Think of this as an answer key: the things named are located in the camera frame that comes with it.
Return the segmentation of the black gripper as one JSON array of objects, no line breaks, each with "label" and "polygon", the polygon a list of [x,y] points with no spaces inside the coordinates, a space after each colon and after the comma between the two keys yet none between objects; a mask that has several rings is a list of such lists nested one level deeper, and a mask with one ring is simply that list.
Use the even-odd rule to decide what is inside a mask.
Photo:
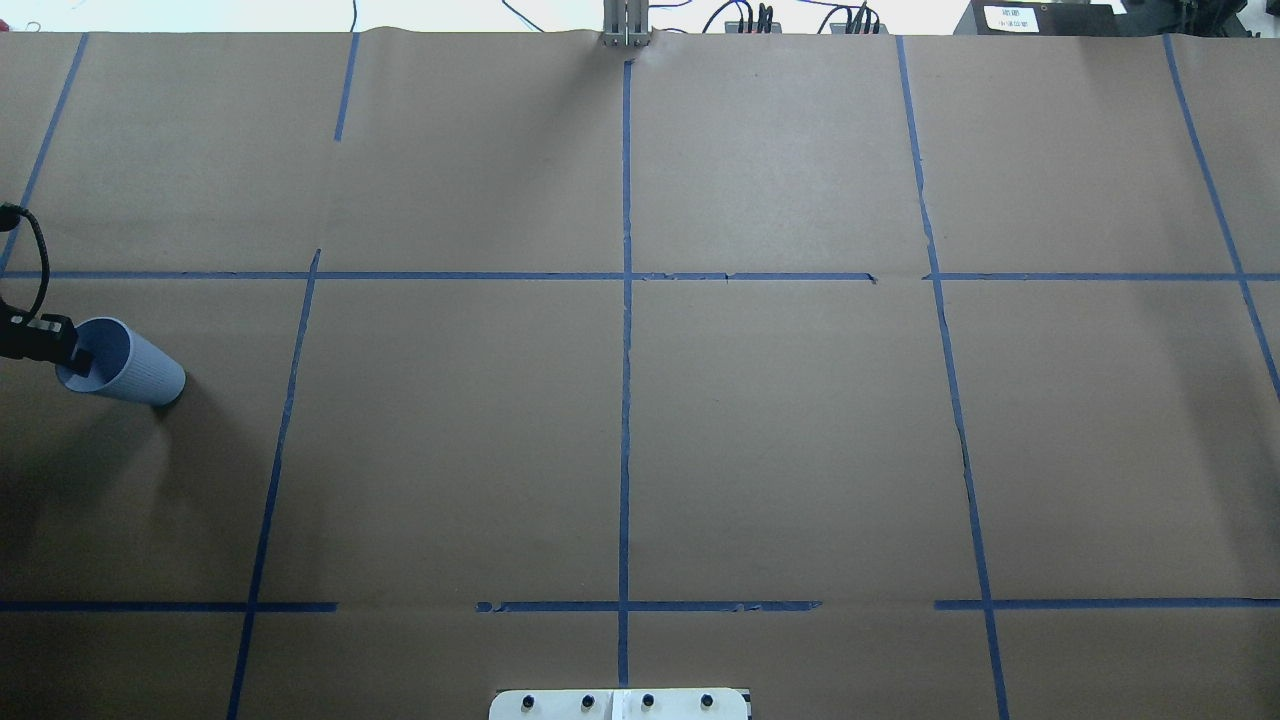
[{"label": "black gripper", "polygon": [[78,343],[78,334],[69,316],[44,314],[24,320],[18,307],[1,302],[1,356],[67,365],[76,377],[86,378],[93,369],[93,354]]}]

